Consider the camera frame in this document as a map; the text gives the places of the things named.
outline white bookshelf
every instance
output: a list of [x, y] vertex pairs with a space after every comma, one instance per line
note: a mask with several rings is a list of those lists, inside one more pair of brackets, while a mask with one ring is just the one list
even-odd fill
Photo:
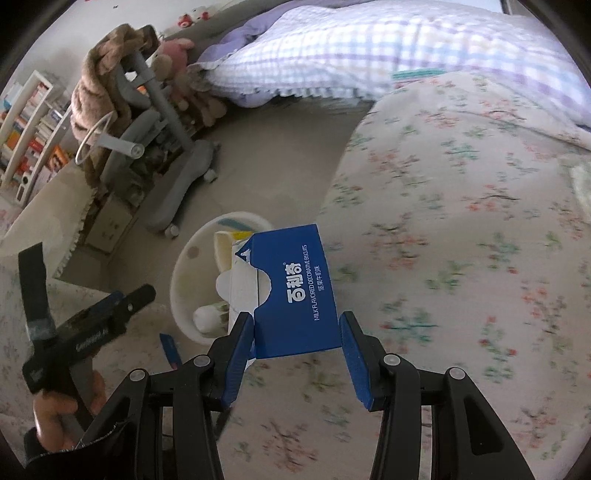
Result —
[[56, 148], [64, 135], [68, 131], [70, 127], [70, 115], [72, 114], [72, 107], [69, 106], [68, 110], [62, 117], [62, 119], [57, 124], [56, 129], [53, 131], [52, 135], [47, 140], [45, 147], [41, 151], [39, 158], [37, 159], [37, 163], [33, 167], [33, 171], [31, 172], [30, 176], [28, 176], [28, 180], [25, 181], [27, 177], [23, 176], [21, 184], [18, 186], [17, 195], [15, 201], [18, 205], [24, 207], [31, 197], [31, 193], [33, 192], [33, 186], [41, 173], [41, 169], [45, 166], [47, 161], [50, 159], [51, 154], [53, 153], [54, 148]]
[[[22, 156], [27, 151], [30, 141], [35, 137], [35, 132], [37, 130], [37, 125], [39, 124], [39, 121], [50, 110], [49, 102], [55, 100], [63, 93], [63, 90], [59, 85], [55, 85], [53, 82], [50, 82], [40, 72], [36, 70], [33, 71], [29, 79], [25, 82], [25, 85], [22, 87], [21, 93], [19, 94], [18, 98], [11, 106], [11, 109], [8, 111], [4, 123], [0, 127], [0, 145], [3, 145], [2, 148], [4, 152], [8, 153], [7, 150], [10, 151], [10, 149], [5, 145], [5, 142], [7, 141], [8, 137], [12, 133], [12, 130], [14, 129], [13, 124], [15, 120], [17, 120], [21, 116], [22, 110], [25, 108], [27, 102], [29, 101], [29, 98], [37, 90], [37, 86], [40, 83], [43, 83], [45, 86], [48, 87], [48, 89], [45, 95], [39, 101], [39, 104], [33, 110], [33, 113], [31, 114], [29, 121], [27, 122], [25, 128], [21, 133], [20, 138], [18, 139], [16, 146], [14, 147], [14, 150], [12, 150], [12, 154], [10, 155], [10, 159], [8, 161], [8, 166], [6, 168], [6, 171], [2, 175], [2, 183], [0, 185], [0, 189], [4, 192], [10, 190], [11, 180], [14, 177], [16, 171], [18, 170], [19, 165], [21, 164]], [[52, 151], [53, 149], [49, 151], [49, 153], [46, 154], [46, 156], [51, 154]]]

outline cardboard box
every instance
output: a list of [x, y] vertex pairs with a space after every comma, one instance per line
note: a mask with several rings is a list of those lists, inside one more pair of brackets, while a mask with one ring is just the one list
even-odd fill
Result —
[[240, 311], [253, 314], [256, 358], [340, 347], [335, 298], [316, 225], [255, 233], [236, 249], [230, 324]]

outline wall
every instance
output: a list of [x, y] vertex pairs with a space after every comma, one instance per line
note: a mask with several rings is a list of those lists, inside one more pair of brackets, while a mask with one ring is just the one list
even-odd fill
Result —
[[71, 92], [80, 78], [86, 53], [123, 23], [135, 28], [152, 24], [158, 32], [176, 25], [178, 17], [201, 5], [218, 8], [235, 0], [77, 0], [31, 47], [8, 85], [23, 84], [33, 70], [48, 70]]

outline small white container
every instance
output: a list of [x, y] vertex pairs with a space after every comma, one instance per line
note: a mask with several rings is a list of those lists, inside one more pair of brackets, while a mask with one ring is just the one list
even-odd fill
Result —
[[228, 331], [229, 311], [226, 301], [204, 305], [193, 313], [193, 323], [202, 335], [224, 335]]
[[273, 226], [254, 213], [227, 213], [203, 225], [178, 256], [170, 281], [170, 309], [178, 328], [202, 345], [211, 345], [219, 336], [199, 332], [193, 322], [193, 313], [199, 307], [221, 301], [216, 291], [219, 270], [213, 251], [213, 235], [224, 230], [264, 232], [273, 230]]

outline floor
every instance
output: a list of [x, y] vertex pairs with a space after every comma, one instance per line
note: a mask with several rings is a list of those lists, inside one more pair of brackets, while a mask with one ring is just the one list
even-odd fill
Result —
[[[156, 301], [168, 305], [176, 259], [207, 221], [245, 210], [276, 228], [314, 222], [345, 144], [368, 108], [282, 99], [224, 119], [206, 135], [222, 145], [214, 164], [219, 178], [212, 184], [198, 180], [190, 189], [175, 221], [180, 235], [169, 240], [134, 225], [107, 265], [108, 285], [103, 279], [101, 287], [129, 292], [148, 282]], [[72, 262], [70, 270], [79, 270], [96, 259]]]

